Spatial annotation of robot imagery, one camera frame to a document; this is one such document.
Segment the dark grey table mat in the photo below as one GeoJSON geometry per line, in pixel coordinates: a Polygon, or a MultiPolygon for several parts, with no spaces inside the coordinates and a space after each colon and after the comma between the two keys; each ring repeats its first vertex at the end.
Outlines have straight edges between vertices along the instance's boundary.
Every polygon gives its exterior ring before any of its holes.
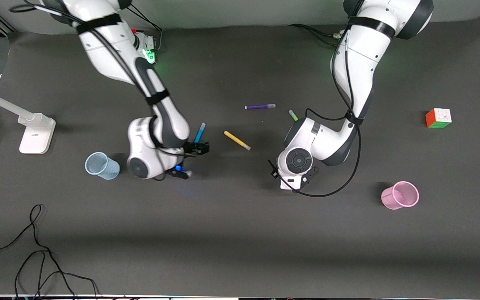
{"type": "Polygon", "coordinates": [[[42,205],[38,235],[61,268],[103,294],[480,299],[480,19],[393,40],[375,72],[358,170],[337,194],[280,190],[268,159],[305,108],[345,105],[327,48],[304,30],[172,30],[156,66],[191,133],[211,149],[190,179],[142,180],[126,167],[128,124],[149,115],[129,84],[98,74],[75,35],[16,33],[0,96],[55,119],[50,150],[23,155],[23,127],[0,109],[0,247],[42,205]],[[246,105],[276,104],[266,110],[246,105]],[[425,114],[452,123],[427,128],[425,114]],[[224,135],[251,146],[247,151],[224,135]],[[85,170],[103,152],[105,180],[85,170]],[[420,198],[391,210],[383,190],[420,198]]]}

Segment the yellow marker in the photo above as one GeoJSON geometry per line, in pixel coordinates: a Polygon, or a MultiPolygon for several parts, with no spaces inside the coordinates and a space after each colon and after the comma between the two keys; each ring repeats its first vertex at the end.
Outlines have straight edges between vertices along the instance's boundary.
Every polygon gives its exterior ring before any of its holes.
{"type": "Polygon", "coordinates": [[[232,140],[233,142],[235,142],[236,144],[242,146],[242,148],[246,149],[247,151],[250,151],[251,150],[251,146],[249,146],[248,144],[246,144],[245,142],[243,142],[242,140],[240,140],[238,137],[236,137],[235,135],[233,135],[232,133],[228,132],[228,131],[224,131],[224,135],[226,137],[228,137],[230,140],[232,140]]]}

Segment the white desk stand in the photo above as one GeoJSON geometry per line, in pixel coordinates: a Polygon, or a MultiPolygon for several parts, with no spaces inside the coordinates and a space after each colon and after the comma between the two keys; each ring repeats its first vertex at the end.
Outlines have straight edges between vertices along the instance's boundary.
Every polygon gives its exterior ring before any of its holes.
{"type": "Polygon", "coordinates": [[[18,116],[18,123],[25,126],[19,146],[23,154],[44,154],[51,144],[56,122],[42,113],[32,113],[0,97],[0,107],[18,116]]]}

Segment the translucent blue plastic cup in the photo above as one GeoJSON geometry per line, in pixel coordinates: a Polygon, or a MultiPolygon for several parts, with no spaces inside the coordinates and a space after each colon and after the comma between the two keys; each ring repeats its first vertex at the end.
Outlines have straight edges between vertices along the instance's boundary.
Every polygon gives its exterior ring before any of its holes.
{"type": "Polygon", "coordinates": [[[86,158],[85,170],[90,175],[112,180],[119,175],[120,165],[104,152],[94,152],[86,158]]]}

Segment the translucent pink plastic cup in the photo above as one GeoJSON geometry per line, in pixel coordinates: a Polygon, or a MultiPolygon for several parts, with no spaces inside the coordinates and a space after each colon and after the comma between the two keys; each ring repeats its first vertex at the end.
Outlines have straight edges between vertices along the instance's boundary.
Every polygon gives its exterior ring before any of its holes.
{"type": "Polygon", "coordinates": [[[420,198],[419,191],[410,182],[397,182],[392,187],[383,190],[381,201],[391,210],[415,206],[420,198]]]}

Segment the multicoloured puzzle cube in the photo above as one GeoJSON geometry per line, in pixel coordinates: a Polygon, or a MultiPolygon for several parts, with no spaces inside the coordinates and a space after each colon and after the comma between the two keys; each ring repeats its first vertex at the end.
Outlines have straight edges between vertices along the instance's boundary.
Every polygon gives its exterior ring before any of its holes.
{"type": "Polygon", "coordinates": [[[452,123],[450,109],[434,108],[425,114],[425,125],[428,128],[445,128],[452,123]]]}

